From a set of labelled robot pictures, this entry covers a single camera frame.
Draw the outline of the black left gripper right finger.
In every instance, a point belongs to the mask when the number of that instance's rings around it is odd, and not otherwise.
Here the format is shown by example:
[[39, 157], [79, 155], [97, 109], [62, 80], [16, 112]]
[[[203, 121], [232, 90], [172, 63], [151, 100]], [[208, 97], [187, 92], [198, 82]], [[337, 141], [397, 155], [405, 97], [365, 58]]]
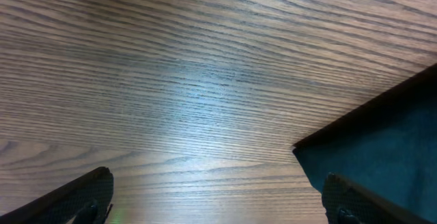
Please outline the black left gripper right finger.
[[333, 173], [324, 181], [322, 205], [329, 224], [432, 224]]

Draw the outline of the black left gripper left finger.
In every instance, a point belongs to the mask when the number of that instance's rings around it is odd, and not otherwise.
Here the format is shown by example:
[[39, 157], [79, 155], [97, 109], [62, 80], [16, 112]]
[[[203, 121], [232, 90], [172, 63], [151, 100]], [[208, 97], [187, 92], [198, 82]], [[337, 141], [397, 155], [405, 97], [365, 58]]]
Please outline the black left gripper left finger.
[[114, 179], [107, 167], [85, 175], [1, 216], [7, 224], [105, 223], [112, 210]]

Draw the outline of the black t-shirt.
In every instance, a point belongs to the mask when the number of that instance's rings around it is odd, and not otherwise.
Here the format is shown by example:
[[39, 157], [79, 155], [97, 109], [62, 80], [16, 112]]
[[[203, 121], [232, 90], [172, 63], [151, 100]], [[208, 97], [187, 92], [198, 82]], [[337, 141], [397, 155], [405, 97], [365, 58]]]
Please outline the black t-shirt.
[[436, 222], [436, 67], [380, 94], [293, 150], [313, 188], [342, 176]]

